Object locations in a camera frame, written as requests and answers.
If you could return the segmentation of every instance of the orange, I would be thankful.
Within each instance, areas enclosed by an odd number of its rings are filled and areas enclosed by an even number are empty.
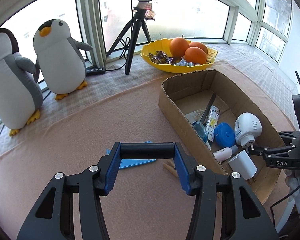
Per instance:
[[[185,38],[177,37],[170,42],[170,52],[173,57],[183,57],[189,48],[189,43]]]
[[[198,47],[201,50],[203,50],[205,52],[205,54],[208,55],[208,48],[203,43],[200,43],[200,42],[197,42],[197,41],[193,41],[193,42],[190,42],[189,47]]]
[[[194,64],[205,64],[207,60],[206,53],[198,47],[190,47],[185,51],[184,59],[186,62],[193,62]]]

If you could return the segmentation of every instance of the blue phone case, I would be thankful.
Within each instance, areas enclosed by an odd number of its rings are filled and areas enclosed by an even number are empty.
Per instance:
[[[120,169],[130,168],[133,166],[138,166],[142,164],[152,163],[156,161],[156,159],[153,160],[138,160],[138,159],[122,159],[120,164]]]

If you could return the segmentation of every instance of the penguin's orange foot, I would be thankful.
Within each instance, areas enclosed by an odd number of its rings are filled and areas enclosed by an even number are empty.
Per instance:
[[[11,129],[9,132],[9,136],[13,136],[16,135],[18,132],[20,132],[20,129]]]
[[[81,85],[79,85],[78,87],[77,87],[77,89],[76,90],[78,90],[78,89],[83,89],[84,87],[86,87],[88,85],[88,83],[87,83],[87,81],[85,81],[85,80],[83,80],[83,82],[81,83]]]
[[[56,97],[54,98],[55,100],[61,100],[64,97],[67,97],[69,94],[57,94]]]
[[[36,119],[39,119],[39,118],[40,118],[40,111],[39,111],[39,109],[37,109],[37,111],[35,111],[33,113],[33,115],[31,115],[31,117],[27,121],[27,124],[30,124],[30,123],[34,122]]]

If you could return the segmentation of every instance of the blue round container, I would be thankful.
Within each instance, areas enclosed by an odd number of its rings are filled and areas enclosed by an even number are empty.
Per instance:
[[[235,145],[234,131],[227,123],[220,123],[214,130],[214,139],[221,148]]]

